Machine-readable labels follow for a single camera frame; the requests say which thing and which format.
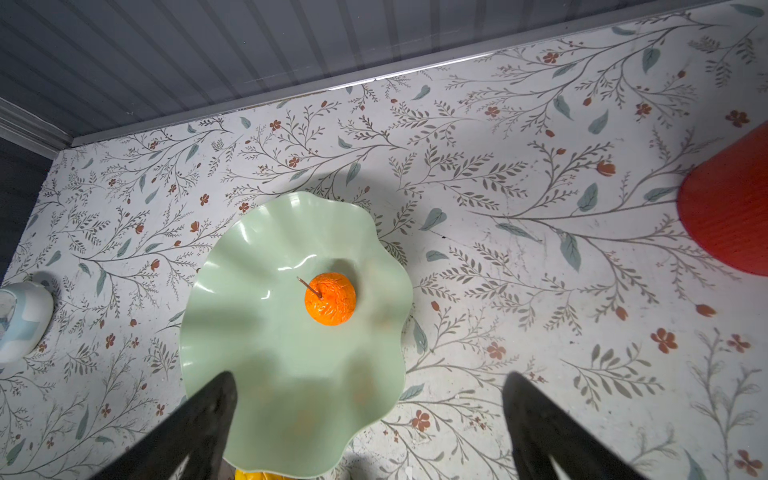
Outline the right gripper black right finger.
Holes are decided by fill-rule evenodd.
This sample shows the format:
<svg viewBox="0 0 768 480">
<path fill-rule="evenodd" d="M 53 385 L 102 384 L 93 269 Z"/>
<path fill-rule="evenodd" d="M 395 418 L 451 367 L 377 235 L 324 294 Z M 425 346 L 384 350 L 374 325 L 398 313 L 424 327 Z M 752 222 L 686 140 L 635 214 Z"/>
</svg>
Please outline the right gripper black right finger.
<svg viewBox="0 0 768 480">
<path fill-rule="evenodd" d="M 571 479 L 643 477 L 522 374 L 507 376 L 502 405 L 519 478 L 556 479 L 556 467 Z"/>
</svg>

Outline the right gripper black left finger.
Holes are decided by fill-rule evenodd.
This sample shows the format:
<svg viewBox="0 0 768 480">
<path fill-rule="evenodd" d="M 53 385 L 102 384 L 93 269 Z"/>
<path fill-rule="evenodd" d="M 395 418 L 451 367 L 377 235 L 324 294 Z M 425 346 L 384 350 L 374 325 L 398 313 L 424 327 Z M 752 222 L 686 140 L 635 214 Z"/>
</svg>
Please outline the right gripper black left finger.
<svg viewBox="0 0 768 480">
<path fill-rule="evenodd" d="M 238 400 L 231 372 L 219 373 L 95 479 L 213 479 Z"/>
</svg>

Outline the yellow fake squash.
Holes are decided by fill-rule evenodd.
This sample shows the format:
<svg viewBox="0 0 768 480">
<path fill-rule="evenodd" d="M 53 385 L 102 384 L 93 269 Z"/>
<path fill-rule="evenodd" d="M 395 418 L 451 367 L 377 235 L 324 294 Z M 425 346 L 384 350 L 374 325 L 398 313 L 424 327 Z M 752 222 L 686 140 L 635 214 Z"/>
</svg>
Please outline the yellow fake squash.
<svg viewBox="0 0 768 480">
<path fill-rule="evenodd" d="M 268 472 L 235 471 L 235 480 L 290 480 L 288 477 Z"/>
</svg>

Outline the green wavy fruit bowl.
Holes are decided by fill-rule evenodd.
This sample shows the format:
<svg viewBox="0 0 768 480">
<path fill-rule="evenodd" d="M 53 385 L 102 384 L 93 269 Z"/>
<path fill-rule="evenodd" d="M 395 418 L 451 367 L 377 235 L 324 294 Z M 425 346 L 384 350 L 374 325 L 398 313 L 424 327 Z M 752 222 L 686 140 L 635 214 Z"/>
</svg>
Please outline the green wavy fruit bowl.
<svg viewBox="0 0 768 480">
<path fill-rule="evenodd" d="M 298 281 L 328 272 L 356 290 L 355 312 L 340 326 L 310 317 Z M 357 205 L 295 192 L 241 217 L 200 268 L 179 337 L 188 395 L 221 372 L 234 376 L 224 459 L 292 478 L 332 470 L 399 401 L 412 302 L 406 270 Z"/>
</svg>

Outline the small fake tangerine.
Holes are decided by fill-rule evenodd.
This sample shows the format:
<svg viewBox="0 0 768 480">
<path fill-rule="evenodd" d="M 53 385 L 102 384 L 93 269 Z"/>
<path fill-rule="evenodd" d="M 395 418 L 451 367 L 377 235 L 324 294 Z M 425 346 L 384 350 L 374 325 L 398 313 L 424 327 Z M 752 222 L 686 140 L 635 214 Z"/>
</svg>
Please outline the small fake tangerine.
<svg viewBox="0 0 768 480">
<path fill-rule="evenodd" d="M 357 295 L 352 282 L 343 274 L 328 272 L 310 282 L 298 281 L 305 288 L 304 306 L 310 317 L 324 326 L 340 326 L 356 309 Z"/>
</svg>

